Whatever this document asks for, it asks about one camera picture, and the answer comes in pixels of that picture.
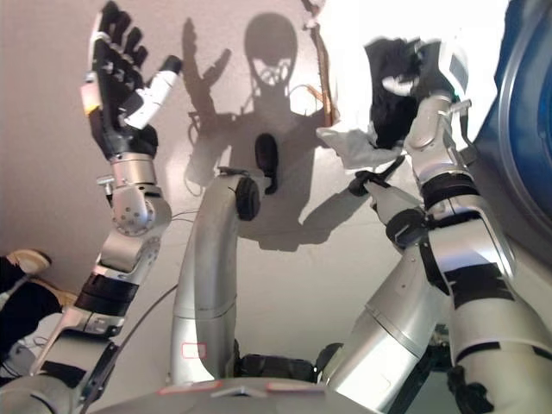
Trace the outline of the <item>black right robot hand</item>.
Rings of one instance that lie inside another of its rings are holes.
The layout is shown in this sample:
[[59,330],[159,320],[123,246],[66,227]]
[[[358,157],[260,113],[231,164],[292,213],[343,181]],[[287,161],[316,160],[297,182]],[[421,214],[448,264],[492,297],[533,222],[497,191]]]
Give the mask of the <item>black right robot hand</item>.
[[412,46],[408,72],[382,79],[389,92],[418,101],[436,94],[447,94],[453,102],[467,95],[469,79],[467,53],[453,41],[416,41]]

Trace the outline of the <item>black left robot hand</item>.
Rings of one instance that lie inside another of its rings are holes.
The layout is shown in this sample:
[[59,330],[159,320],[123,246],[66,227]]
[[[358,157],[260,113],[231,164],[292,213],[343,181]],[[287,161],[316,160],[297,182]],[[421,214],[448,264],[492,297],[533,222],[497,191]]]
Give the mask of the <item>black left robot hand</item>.
[[91,30],[88,68],[80,93],[91,134],[106,160],[125,153],[154,158],[158,137],[151,121],[166,100],[182,69],[169,55],[149,79],[141,67],[148,50],[129,13],[108,1]]

